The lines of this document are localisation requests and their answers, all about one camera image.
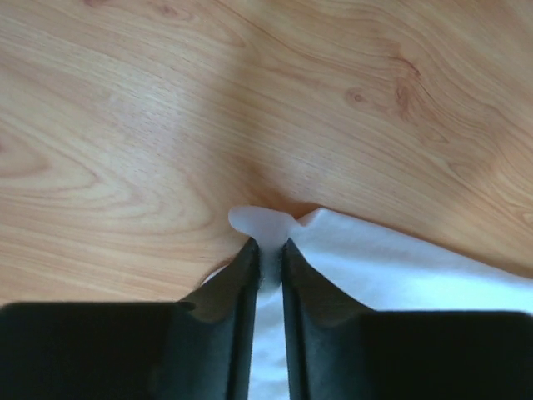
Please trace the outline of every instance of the wood grain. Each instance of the wood grain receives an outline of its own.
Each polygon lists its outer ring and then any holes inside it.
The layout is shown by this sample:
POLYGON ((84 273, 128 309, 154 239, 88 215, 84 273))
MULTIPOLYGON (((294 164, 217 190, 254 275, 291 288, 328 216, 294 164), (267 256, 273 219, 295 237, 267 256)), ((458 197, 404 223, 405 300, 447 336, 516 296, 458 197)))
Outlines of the wood grain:
POLYGON ((533 277, 533 2, 0 0, 0 300, 174 299, 317 205, 533 277))

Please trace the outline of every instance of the wooden floor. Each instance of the wooden floor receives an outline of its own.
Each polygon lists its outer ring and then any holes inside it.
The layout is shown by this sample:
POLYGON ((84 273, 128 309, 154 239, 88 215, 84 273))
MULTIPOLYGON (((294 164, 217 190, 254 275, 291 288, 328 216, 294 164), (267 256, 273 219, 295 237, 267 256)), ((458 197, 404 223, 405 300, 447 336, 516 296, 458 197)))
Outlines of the wooden floor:
POLYGON ((533 2, 0 0, 0 301, 179 298, 318 205, 533 277, 533 2))

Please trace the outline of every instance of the white tissue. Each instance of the white tissue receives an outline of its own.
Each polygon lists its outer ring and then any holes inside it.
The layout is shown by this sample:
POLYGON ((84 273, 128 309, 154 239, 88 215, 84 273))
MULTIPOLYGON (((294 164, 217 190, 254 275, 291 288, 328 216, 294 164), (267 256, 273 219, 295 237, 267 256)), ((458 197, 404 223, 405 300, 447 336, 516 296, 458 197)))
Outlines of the white tissue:
POLYGON ((508 310, 533 313, 533 280, 402 233, 318 209, 298 222, 262 207, 235 207, 230 224, 262 254, 249 400, 288 400, 280 283, 281 247, 292 238, 306 260, 376 310, 508 310))

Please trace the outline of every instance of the black plastic part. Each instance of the black plastic part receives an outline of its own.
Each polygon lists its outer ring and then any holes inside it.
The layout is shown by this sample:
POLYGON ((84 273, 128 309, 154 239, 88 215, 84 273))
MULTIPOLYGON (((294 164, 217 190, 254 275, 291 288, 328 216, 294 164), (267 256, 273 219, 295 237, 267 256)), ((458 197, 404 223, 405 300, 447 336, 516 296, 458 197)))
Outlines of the black plastic part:
POLYGON ((282 284, 291 400, 531 400, 533 318, 372 312, 293 242, 282 284))
POLYGON ((0 311, 2 400, 245 400, 258 249, 176 303, 18 303, 0 311))

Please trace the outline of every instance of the white cloth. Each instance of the white cloth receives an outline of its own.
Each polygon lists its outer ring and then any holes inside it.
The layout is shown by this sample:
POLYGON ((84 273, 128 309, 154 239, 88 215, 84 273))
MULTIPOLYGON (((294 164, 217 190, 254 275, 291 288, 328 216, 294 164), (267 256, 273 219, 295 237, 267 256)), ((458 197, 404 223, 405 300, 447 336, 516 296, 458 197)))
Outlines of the white cloth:
POLYGON ((428 242, 320 208, 299 221, 262 207, 230 211, 230 224, 262 251, 249 400, 288 400, 280 266, 288 238, 340 289, 376 310, 509 310, 533 313, 533 280, 428 242))

